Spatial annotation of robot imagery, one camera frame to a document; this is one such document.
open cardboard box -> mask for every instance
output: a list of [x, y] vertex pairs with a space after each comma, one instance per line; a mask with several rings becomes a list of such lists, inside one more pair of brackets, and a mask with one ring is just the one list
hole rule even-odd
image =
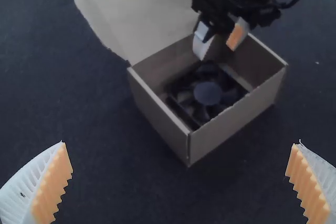
[[164, 87], [199, 59], [193, 54], [197, 14], [191, 0], [75, 0], [105, 46], [129, 61], [135, 102], [153, 127], [188, 166], [211, 152], [274, 104], [287, 64], [249, 35], [235, 52], [217, 36], [206, 58], [225, 66], [249, 91], [196, 131], [165, 103]]

robotic arm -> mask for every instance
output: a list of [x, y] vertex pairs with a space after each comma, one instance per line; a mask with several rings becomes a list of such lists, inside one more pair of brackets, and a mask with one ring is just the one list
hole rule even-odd
[[290, 8], [298, 1], [192, 0], [192, 9], [200, 14], [195, 26], [194, 52], [203, 59], [202, 54], [215, 34], [227, 36], [227, 46], [235, 50], [251, 29], [269, 26], [280, 18], [282, 9]]

fan blade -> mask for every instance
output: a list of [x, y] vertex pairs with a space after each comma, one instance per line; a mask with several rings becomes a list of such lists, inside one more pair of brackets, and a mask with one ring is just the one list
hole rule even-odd
[[193, 115], [198, 121], [202, 123], [206, 123], [211, 119], [206, 106], [203, 105], [200, 105], [198, 108], [196, 108]]
[[200, 79], [206, 78], [208, 76], [217, 76], [218, 68], [212, 62], [206, 62], [202, 64], [196, 71], [195, 74]]
[[190, 106], [193, 102], [195, 101], [193, 96], [190, 96], [188, 98], [186, 98], [185, 100], [180, 102], [180, 105], [184, 108], [187, 108], [188, 106]]
[[218, 116], [220, 113], [222, 113], [224, 110], [226, 110], [227, 108], [228, 106], [224, 104], [218, 104], [218, 105], [212, 106], [211, 109], [209, 109], [209, 112], [211, 116], [214, 118]]
[[239, 100], [239, 90], [237, 87], [232, 88], [223, 93], [221, 104], [232, 106], [235, 102]]
[[230, 77], [225, 72], [218, 73], [218, 76], [215, 80], [223, 91], [229, 89], [230, 86]]
[[188, 90], [183, 90], [183, 91], [179, 91], [176, 94], [176, 100], [178, 103], [181, 103], [189, 98], [192, 98], [193, 94], [191, 91]]

floor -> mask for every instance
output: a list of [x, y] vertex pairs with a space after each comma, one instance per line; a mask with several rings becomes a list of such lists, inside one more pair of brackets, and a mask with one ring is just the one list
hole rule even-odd
[[289, 63], [278, 103], [191, 168], [136, 108], [128, 64], [74, 0], [0, 6], [0, 186], [63, 140], [74, 175], [55, 224], [307, 222], [284, 173], [299, 138], [336, 164], [334, 0], [301, 0], [253, 31]]

fan hub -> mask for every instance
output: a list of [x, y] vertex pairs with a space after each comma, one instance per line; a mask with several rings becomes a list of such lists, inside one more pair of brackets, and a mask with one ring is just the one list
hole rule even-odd
[[215, 82], [204, 81], [195, 86], [194, 97], [204, 106], [216, 105], [221, 101], [222, 89]]

